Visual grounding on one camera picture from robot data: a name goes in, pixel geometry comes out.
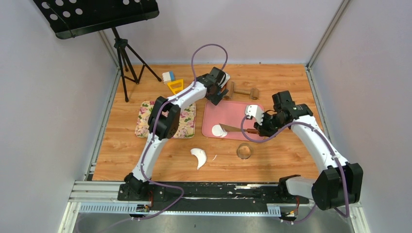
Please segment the pink rectangular tray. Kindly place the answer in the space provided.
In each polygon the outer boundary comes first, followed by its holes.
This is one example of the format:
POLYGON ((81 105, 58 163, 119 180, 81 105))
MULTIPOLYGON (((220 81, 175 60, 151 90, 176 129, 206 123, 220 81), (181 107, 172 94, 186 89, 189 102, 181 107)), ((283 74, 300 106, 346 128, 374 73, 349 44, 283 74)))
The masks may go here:
MULTIPOLYGON (((222 100, 217 106, 215 106, 209 101, 206 102, 202 122, 202 134, 206 137, 218 139, 220 138, 248 141, 241 132, 228 132, 225 137, 217 137, 212 133, 212 127, 218 125, 219 123, 222 123, 232 127, 240 128, 241 120, 245 116, 246 106, 249 104, 251 103, 222 100)), ((255 119, 246 120, 243 126, 245 129, 253 129, 254 122, 255 119)), ((264 139, 264 137, 261 137, 258 134, 246 134, 254 140, 264 139)))

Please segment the wooden dough roller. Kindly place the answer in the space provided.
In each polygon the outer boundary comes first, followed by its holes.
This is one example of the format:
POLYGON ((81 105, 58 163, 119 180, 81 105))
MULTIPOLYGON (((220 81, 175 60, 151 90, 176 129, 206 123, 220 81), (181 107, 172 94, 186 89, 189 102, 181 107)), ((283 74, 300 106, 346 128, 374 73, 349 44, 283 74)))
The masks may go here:
POLYGON ((258 100, 259 90, 257 88, 250 89, 238 89, 234 82, 228 82, 226 85, 226 90, 228 91, 225 95, 225 99, 231 99, 233 94, 247 95, 251 100, 258 100))

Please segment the metal dough scraper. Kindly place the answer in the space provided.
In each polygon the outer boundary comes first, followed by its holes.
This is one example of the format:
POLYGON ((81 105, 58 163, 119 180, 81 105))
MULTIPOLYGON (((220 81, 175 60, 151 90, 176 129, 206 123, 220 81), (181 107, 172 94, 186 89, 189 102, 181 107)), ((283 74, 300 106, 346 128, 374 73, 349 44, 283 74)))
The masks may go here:
MULTIPOLYGON (((241 132, 241 128, 225 125, 225 124, 219 124, 220 127, 226 131, 226 132, 241 132)), ((259 131, 256 129, 243 129, 246 133, 250 134, 259 134, 259 131)))

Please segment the white dough ball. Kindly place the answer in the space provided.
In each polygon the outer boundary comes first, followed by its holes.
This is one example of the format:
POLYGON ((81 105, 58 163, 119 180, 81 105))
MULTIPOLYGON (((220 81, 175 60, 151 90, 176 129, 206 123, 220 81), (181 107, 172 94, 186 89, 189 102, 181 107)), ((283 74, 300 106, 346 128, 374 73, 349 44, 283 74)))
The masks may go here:
POLYGON ((226 137, 227 131, 222 128, 220 124, 214 125, 211 129, 212 134, 215 137, 226 137))

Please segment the white dough scrap crescent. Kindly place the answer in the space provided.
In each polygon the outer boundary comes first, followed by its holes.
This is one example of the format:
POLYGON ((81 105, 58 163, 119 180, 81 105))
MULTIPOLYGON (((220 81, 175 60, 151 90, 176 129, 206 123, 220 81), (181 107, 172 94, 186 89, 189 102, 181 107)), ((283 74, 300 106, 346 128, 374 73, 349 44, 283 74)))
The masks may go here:
POLYGON ((192 148, 190 150, 190 153, 191 155, 194 155, 197 158, 197 161, 198 161, 197 170, 199 170, 207 162, 206 152, 200 148, 192 148))

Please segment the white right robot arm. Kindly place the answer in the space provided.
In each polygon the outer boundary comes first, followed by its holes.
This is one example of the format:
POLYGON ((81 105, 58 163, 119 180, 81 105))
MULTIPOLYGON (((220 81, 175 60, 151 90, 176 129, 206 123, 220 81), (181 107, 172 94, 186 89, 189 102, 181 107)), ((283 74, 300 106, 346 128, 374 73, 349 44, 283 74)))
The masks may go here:
POLYGON ((321 210, 347 207, 361 197, 363 169, 350 163, 339 153, 320 129, 312 110, 306 104, 297 104, 289 91, 272 96, 274 113, 259 106, 249 106, 247 113, 256 119, 254 128, 266 140, 276 137, 282 130, 291 129, 312 156, 318 171, 317 179, 293 175, 281 178, 278 198, 291 202, 296 196, 311 199, 321 210))

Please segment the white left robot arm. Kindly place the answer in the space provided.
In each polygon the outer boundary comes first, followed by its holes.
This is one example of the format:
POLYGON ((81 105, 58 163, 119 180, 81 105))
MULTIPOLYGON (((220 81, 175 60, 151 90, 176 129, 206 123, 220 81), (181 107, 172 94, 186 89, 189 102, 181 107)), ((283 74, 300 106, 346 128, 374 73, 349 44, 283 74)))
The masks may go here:
POLYGON ((146 145, 139 162, 124 178, 124 184, 119 189, 120 194, 131 195, 136 200, 148 197, 148 185, 154 166, 165 144, 176 134, 182 110, 203 98, 217 105, 228 92, 224 86, 229 80, 228 73, 213 67, 209 73, 196 77, 176 95, 156 99, 148 119, 149 135, 146 145))

